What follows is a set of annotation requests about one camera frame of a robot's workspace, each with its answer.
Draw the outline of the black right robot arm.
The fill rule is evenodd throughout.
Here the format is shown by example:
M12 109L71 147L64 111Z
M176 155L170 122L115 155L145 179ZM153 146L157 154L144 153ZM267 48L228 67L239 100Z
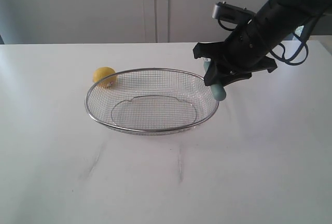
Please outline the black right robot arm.
M211 60L204 75L205 85L224 87L249 79L254 72L272 73L277 68L276 60L295 65L294 59L302 49L307 49L306 42L316 23L329 12L331 0L268 0L257 13L217 3L212 17L218 24L229 22L236 27L228 29L230 35L225 41L195 45L195 59ZM305 24L309 24L308 32L298 38L300 46L293 56L286 58L272 51L287 35Z

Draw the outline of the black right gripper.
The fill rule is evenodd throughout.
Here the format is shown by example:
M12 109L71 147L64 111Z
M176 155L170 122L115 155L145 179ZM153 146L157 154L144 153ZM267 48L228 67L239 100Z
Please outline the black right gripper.
M193 49L195 59L204 61L204 83L206 86L223 87L237 81L247 80L253 72L277 68L274 59L267 57L269 50L278 44L278 21L272 13L218 13L219 23L236 25L224 42L197 43Z

